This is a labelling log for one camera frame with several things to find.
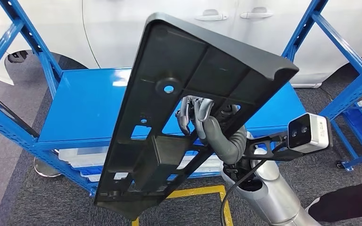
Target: person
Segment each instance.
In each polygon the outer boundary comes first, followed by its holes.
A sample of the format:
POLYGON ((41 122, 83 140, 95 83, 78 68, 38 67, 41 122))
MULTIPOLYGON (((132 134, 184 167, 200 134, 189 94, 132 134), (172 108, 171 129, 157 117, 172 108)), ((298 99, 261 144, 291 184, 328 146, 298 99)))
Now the person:
POLYGON ((362 217, 362 184, 324 194, 315 199, 306 211, 315 220, 322 222, 362 217))

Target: yellow floor line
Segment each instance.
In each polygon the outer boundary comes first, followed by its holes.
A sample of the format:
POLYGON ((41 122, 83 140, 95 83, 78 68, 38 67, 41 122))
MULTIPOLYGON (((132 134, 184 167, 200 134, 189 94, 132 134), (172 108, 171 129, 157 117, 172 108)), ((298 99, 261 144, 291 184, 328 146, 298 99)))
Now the yellow floor line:
MULTIPOLYGON (((191 196, 191 195, 200 195, 200 194, 212 194, 212 193, 219 193, 221 201, 224 199, 225 196, 225 187, 223 185, 218 186, 209 186, 209 187, 199 187, 199 188, 192 188, 192 189, 185 189, 185 190, 178 190, 173 191, 167 198, 173 199, 173 198, 179 198, 179 197, 185 197, 185 196, 191 196)), ((225 218, 225 224, 227 226, 234 226, 232 222, 231 212, 230 212, 230 206, 228 205, 228 201, 225 203, 224 207, 224 218, 225 218)), ((135 221, 131 223, 131 226, 139 226, 139 219, 137 218, 135 221)))
POLYGON ((137 218, 135 221, 131 222, 131 226, 139 226, 140 225, 140 219, 137 218))

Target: white camera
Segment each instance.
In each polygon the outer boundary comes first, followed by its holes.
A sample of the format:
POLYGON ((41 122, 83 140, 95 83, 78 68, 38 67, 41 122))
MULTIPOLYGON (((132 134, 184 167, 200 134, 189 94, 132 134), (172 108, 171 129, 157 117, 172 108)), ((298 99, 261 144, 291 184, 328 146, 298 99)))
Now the white camera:
POLYGON ((301 153, 325 149, 330 144, 327 118, 305 113, 288 124, 288 148, 301 153))

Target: blue metal shelf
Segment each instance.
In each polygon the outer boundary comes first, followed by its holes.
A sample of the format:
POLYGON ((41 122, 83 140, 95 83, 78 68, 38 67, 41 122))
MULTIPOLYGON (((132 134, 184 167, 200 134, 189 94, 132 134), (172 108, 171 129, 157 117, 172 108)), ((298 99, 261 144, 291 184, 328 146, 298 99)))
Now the blue metal shelf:
POLYGON ((362 144, 362 111, 351 109, 344 112, 350 106, 355 105, 362 96, 362 58, 350 47, 346 40, 343 39, 343 37, 328 23, 328 21, 322 17, 321 11, 324 9, 327 2, 328 0, 311 1, 282 55, 293 61, 295 53, 299 49, 304 38, 314 23, 316 23, 346 57, 350 64, 359 72, 360 75, 320 113, 320 115, 327 116, 332 120, 331 124, 335 128, 342 142, 345 144, 349 153, 353 156, 352 161, 342 162, 346 170, 351 171, 353 170, 353 165, 362 162, 362 156, 358 156, 338 125, 333 120, 338 115, 342 114, 362 144))
MULTIPOLYGON (((0 39, 0 59, 20 33, 39 58, 52 95, 52 105, 38 134, 0 103, 0 134, 43 160, 94 195, 97 182, 81 177, 78 170, 58 159, 53 149, 108 146, 127 83, 130 68, 62 70, 17 0, 0 0, 13 24, 0 39)), ((283 131, 288 122, 305 112, 288 83, 247 123, 254 136, 283 131)), ((164 133, 181 133, 172 117, 164 133)), ((135 137, 148 134, 136 128, 135 137)))

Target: car wheel well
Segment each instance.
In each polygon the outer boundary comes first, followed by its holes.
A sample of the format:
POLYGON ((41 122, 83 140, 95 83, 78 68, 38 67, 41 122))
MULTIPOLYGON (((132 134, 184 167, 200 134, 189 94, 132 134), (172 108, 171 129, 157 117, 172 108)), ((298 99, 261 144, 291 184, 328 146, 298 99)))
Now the car wheel well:
MULTIPOLYGON (((66 56, 64 56, 62 54, 58 54, 58 53, 52 52, 52 54, 62 69, 65 69, 65 70, 87 69, 86 66, 82 65, 81 63, 79 63, 78 61, 76 61, 72 58, 66 57, 66 56)), ((34 53, 31 49, 21 50, 21 51, 17 51, 12 54, 9 54, 5 59, 6 70, 7 70, 8 64, 23 63, 27 59, 27 57, 31 56, 31 55, 34 55, 34 53)))

